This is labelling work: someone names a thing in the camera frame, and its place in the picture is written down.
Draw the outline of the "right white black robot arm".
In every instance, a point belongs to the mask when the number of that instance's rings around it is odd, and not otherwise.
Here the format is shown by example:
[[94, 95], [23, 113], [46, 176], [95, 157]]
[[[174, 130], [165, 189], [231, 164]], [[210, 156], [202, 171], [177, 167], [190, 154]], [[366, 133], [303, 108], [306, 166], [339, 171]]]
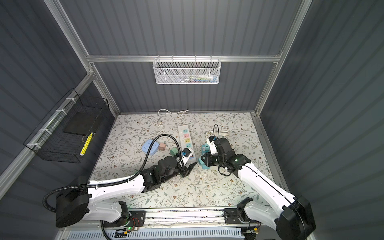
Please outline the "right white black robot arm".
[[243, 223], [258, 221], [274, 228], [282, 240], [305, 240], [316, 229], [310, 202], [295, 197], [268, 179], [243, 154], [205, 153], [200, 162], [217, 166], [252, 187], [269, 204], [264, 207], [250, 197], [237, 204], [237, 217]]

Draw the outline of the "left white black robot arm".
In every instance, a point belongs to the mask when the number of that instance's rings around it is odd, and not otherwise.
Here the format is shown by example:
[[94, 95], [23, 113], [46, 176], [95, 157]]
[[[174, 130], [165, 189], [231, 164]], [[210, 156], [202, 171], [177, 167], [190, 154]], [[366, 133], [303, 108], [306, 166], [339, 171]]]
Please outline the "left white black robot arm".
[[137, 195], [154, 191], [171, 178], [189, 176], [197, 162], [183, 170], [180, 162], [172, 156], [160, 160], [157, 165], [143, 170], [133, 180], [120, 178], [108, 181], [90, 181], [80, 189], [65, 189], [56, 196], [56, 227], [64, 228], [81, 220], [119, 222], [128, 215], [124, 204], [109, 204], [105, 201], [122, 195]]

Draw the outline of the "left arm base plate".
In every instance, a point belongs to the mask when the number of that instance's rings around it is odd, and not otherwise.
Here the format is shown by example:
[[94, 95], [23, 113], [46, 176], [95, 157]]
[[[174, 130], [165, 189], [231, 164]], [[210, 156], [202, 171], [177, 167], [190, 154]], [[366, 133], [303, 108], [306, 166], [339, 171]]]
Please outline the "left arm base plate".
[[128, 228], [128, 227], [143, 227], [146, 219], [146, 211], [130, 211], [129, 215], [120, 217], [115, 222], [109, 223], [104, 221], [105, 228]]

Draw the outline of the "white multicolour power strip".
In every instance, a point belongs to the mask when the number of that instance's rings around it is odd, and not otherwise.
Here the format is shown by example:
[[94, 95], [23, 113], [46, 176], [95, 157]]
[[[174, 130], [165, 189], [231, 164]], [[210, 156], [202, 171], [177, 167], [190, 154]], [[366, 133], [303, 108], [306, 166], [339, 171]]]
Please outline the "white multicolour power strip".
[[[191, 148], [194, 150], [191, 132], [189, 130], [188, 125], [178, 126], [178, 132], [179, 132], [179, 138], [180, 138], [180, 142], [181, 142], [181, 150], [183, 151], [184, 148]], [[196, 158], [195, 151], [194, 151], [194, 158], [189, 159], [187, 164], [192, 164], [195, 162], [197, 162], [197, 158]]]

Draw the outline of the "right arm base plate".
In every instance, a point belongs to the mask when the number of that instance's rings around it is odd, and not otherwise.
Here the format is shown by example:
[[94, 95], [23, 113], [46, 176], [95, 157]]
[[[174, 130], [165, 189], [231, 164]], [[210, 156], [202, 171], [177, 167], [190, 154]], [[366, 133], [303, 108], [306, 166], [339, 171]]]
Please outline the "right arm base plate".
[[240, 216], [236, 208], [225, 208], [222, 210], [222, 216], [225, 219], [225, 224], [236, 225], [236, 224], [251, 224], [261, 225], [262, 223], [256, 220], [250, 220], [245, 215]]

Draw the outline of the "teal USB power strip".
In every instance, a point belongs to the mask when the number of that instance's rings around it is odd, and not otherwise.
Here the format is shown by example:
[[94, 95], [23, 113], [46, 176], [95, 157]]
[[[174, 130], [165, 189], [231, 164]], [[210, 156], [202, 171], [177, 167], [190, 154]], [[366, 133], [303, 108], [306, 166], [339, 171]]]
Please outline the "teal USB power strip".
[[210, 151], [210, 147], [208, 144], [203, 144], [201, 146], [201, 156], [199, 157], [198, 159], [198, 163], [199, 165], [202, 167], [202, 169], [204, 170], [208, 170], [210, 169], [209, 166], [206, 165], [206, 162], [205, 160], [207, 159], [207, 153], [210, 154], [211, 151]]

